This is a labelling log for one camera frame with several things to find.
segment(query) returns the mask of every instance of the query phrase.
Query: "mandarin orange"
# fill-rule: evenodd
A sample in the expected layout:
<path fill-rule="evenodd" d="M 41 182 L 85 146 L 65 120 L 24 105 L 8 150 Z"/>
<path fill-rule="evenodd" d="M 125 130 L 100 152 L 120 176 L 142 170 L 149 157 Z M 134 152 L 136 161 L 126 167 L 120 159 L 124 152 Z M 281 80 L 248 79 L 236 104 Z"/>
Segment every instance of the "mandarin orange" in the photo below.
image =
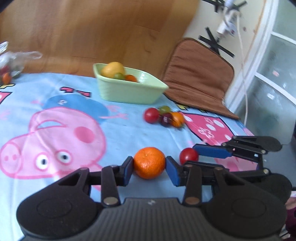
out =
<path fill-rule="evenodd" d="M 165 169 L 165 155 L 155 147 L 145 147 L 134 156 L 133 168 L 144 179 L 158 177 Z"/>

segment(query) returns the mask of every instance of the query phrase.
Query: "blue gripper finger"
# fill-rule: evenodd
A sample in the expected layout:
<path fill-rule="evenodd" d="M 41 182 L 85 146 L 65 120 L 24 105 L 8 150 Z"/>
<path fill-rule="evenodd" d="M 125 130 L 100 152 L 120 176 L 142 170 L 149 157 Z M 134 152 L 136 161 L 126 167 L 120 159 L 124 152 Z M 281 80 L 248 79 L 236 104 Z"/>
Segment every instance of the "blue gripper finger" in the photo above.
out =
<path fill-rule="evenodd" d="M 165 170 L 173 185 L 176 187 L 179 187 L 181 183 L 181 178 L 179 176 L 179 171 L 181 169 L 183 168 L 171 156 L 166 157 Z"/>
<path fill-rule="evenodd" d="M 215 158 L 221 158 L 221 159 L 225 159 L 227 157 L 232 156 L 232 154 L 222 146 L 215 147 L 215 146 L 196 144 L 194 145 L 193 149 L 196 150 L 200 156 L 209 156 L 209 157 L 215 157 Z"/>
<path fill-rule="evenodd" d="M 127 157 L 120 168 L 123 169 L 123 186 L 127 186 L 133 173 L 133 158 Z"/>

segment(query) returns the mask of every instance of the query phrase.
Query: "cartoon pig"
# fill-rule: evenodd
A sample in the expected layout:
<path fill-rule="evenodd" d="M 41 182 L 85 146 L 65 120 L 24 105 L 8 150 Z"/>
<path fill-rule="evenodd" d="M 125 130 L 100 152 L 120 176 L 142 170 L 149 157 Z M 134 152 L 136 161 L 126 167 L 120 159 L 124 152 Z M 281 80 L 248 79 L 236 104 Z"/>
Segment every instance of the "cartoon pig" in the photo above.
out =
<path fill-rule="evenodd" d="M 56 124 L 43 127 L 46 122 Z M 105 149 L 105 136 L 91 116 L 67 107 L 54 107 L 35 113 L 29 133 L 2 147 L 0 169 L 18 179 L 61 177 L 80 167 L 100 171 L 97 162 Z"/>

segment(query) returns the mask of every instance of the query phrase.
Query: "metal screw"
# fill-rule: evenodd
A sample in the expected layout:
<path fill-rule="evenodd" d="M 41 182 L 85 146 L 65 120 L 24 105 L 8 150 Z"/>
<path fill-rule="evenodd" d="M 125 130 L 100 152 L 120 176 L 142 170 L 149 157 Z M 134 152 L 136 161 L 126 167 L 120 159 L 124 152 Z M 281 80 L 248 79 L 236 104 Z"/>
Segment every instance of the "metal screw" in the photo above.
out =
<path fill-rule="evenodd" d="M 197 197 L 187 197 L 185 199 L 185 203 L 187 203 L 188 205 L 197 205 L 200 203 L 200 199 Z"/>
<path fill-rule="evenodd" d="M 104 204 L 106 205 L 115 205 L 116 203 L 118 203 L 118 199 L 116 197 L 106 197 L 103 200 Z"/>

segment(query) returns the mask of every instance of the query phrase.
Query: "white cable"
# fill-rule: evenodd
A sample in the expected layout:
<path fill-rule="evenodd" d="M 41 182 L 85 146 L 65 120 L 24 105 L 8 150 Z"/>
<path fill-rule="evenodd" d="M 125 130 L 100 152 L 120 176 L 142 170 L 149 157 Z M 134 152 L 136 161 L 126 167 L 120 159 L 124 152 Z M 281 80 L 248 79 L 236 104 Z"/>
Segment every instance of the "white cable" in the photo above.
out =
<path fill-rule="evenodd" d="M 239 44 L 242 52 L 242 82 L 244 85 L 244 94 L 245 94 L 245 100 L 246 100 L 246 114 L 244 116 L 244 125 L 246 126 L 247 119 L 248 119 L 248 95 L 247 95 L 247 88 L 246 88 L 245 75 L 244 75 L 244 49 L 242 45 L 242 36 L 240 34 L 240 12 L 238 12 L 237 14 L 237 34 L 239 36 Z"/>
<path fill-rule="evenodd" d="M 228 7 L 225 7 L 225 6 L 224 6 L 224 9 L 223 9 L 223 21 L 224 21 L 224 23 L 226 24 L 226 26 L 229 28 L 229 24 L 228 24 L 228 22 L 226 21 L 226 13 L 227 13 L 227 11 L 228 11 Z"/>

